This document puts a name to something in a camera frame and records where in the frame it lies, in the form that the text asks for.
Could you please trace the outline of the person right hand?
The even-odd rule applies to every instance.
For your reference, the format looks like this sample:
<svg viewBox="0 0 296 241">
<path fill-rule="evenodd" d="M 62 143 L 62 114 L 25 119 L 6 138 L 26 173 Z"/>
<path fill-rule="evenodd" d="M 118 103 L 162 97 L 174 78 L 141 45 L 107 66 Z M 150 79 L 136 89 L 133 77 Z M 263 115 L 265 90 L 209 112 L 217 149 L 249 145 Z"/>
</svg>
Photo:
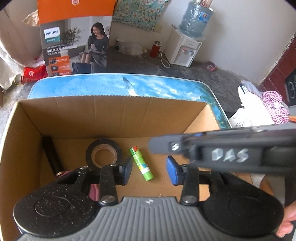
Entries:
<svg viewBox="0 0 296 241">
<path fill-rule="evenodd" d="M 284 217 L 280 224 L 276 236 L 283 238 L 285 235 L 290 234 L 293 230 L 292 222 L 296 219 L 296 201 L 289 204 L 284 208 Z"/>
</svg>

